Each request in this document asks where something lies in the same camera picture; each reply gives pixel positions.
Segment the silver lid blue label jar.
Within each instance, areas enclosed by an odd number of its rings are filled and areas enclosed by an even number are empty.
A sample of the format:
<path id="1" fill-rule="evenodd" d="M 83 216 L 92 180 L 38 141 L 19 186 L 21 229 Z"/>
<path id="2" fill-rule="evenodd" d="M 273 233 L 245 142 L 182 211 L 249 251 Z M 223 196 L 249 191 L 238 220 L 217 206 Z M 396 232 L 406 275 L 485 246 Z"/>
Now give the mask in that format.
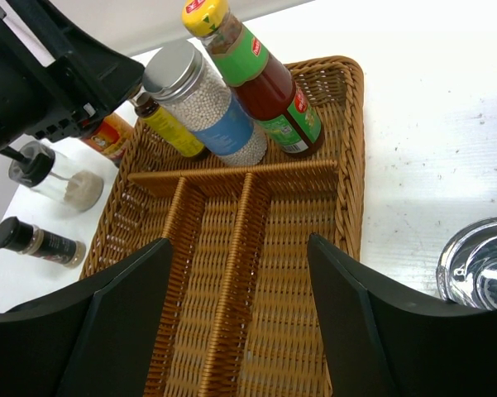
<path id="1" fill-rule="evenodd" d="M 142 83 L 225 165 L 257 165 L 263 160 L 264 132 L 192 43 L 175 41 L 161 47 L 147 64 Z"/>

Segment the yellow cap green label bottle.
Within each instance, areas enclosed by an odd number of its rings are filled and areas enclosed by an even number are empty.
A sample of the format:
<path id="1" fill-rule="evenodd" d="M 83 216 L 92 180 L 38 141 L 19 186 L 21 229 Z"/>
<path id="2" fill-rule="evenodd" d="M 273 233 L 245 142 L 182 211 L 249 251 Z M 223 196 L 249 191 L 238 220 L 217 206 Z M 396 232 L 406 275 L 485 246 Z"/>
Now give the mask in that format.
<path id="1" fill-rule="evenodd" d="M 291 157 L 314 154 L 323 123 L 290 71 L 232 12 L 227 1 L 194 0 L 182 22 L 201 42 L 226 85 L 264 133 Z"/>

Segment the red lid chili sauce jar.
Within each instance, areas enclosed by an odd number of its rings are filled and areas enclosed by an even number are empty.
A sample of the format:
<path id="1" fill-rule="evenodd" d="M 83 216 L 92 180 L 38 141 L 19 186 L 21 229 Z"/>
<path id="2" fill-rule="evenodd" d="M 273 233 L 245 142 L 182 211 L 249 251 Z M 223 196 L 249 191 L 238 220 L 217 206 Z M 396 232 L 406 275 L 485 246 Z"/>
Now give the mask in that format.
<path id="1" fill-rule="evenodd" d="M 118 167 L 129 147 L 134 127 L 116 113 L 105 117 L 97 128 L 79 139 Z"/>

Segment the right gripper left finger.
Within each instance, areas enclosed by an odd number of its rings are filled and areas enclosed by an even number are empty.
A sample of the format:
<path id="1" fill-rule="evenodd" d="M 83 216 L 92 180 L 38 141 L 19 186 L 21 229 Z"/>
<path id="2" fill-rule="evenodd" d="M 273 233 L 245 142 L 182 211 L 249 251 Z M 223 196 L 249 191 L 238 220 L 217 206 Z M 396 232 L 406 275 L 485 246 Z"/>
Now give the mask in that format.
<path id="1" fill-rule="evenodd" d="M 160 238 L 0 313 L 0 396 L 141 396 L 172 257 Z"/>

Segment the steel top glass grinder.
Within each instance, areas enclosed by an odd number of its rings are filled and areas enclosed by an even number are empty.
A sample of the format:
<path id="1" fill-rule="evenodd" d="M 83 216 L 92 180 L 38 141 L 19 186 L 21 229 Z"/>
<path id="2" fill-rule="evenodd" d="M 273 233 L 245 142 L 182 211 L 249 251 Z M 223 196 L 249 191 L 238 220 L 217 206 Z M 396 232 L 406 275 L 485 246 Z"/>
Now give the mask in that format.
<path id="1" fill-rule="evenodd" d="M 473 222 L 448 241 L 436 281 L 443 300 L 497 310 L 497 217 Z"/>

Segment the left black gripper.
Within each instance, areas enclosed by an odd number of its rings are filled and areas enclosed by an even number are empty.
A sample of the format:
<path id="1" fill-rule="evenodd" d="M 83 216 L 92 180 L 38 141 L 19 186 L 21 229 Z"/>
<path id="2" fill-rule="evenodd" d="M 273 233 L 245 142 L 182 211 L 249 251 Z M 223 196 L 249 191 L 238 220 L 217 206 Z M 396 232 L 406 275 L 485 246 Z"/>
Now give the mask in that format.
<path id="1" fill-rule="evenodd" d="M 0 2 L 0 151 L 23 135 L 92 135 L 143 73 L 49 1 Z"/>

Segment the black cap spice bottle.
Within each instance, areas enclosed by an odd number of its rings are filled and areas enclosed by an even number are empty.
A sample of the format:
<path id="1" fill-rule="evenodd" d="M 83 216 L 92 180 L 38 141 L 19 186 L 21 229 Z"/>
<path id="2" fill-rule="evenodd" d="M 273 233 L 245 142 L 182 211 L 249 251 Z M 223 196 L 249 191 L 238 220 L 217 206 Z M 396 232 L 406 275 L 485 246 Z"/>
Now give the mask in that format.
<path id="1" fill-rule="evenodd" d="M 86 255 L 86 246 L 82 242 L 20 221 L 17 217 L 1 221 L 0 249 L 68 267 L 78 265 Z"/>

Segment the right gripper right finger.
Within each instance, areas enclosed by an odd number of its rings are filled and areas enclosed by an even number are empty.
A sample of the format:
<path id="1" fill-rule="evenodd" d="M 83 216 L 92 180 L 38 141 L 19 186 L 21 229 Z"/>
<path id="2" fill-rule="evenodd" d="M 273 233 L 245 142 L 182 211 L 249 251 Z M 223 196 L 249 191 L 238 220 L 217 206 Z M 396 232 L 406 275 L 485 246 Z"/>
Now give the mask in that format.
<path id="1" fill-rule="evenodd" d="M 450 303 L 308 239 L 336 396 L 497 396 L 497 310 Z"/>

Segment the cork top yellow label bottle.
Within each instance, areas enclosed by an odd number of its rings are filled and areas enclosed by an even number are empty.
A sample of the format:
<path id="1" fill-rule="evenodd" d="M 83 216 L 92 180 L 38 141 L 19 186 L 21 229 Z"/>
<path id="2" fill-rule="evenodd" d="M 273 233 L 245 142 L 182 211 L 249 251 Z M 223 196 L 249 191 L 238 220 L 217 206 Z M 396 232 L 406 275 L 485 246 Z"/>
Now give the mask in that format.
<path id="1" fill-rule="evenodd" d="M 148 93 L 137 92 L 129 102 L 135 114 L 184 158 L 202 160 L 208 156 L 209 149 Z"/>

